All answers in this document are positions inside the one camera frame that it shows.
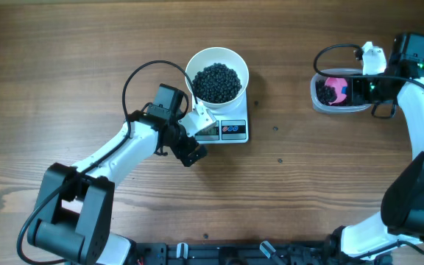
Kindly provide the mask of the pink scoop with blue handle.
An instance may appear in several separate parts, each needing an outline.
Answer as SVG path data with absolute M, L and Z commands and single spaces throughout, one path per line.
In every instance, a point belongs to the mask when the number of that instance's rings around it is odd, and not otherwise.
M 332 102 L 329 102 L 329 105 L 339 104 L 346 100 L 348 82 L 345 78 L 329 77 L 325 81 L 325 86 L 331 88 L 336 96 Z

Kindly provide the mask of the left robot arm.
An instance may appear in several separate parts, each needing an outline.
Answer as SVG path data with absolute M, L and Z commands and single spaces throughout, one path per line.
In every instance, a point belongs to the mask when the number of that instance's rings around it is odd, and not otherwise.
M 136 264 L 135 242 L 110 230 L 116 188 L 165 146 L 185 167 L 205 157 L 194 136 L 215 123 L 199 107 L 187 114 L 154 107 L 127 115 L 118 134 L 90 157 L 46 170 L 18 239 L 57 255 L 59 264 Z

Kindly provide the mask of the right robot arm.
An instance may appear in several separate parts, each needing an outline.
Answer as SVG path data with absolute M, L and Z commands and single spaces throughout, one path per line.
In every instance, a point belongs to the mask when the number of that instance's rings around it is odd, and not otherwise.
M 381 209 L 357 225 L 339 227 L 319 249 L 321 264 L 387 264 L 390 252 L 410 247 L 424 255 L 424 35 L 397 35 L 389 57 L 366 42 L 354 44 L 363 66 L 360 74 L 339 69 L 315 72 L 352 82 L 352 105 L 391 103 L 404 113 L 412 161 L 386 190 Z

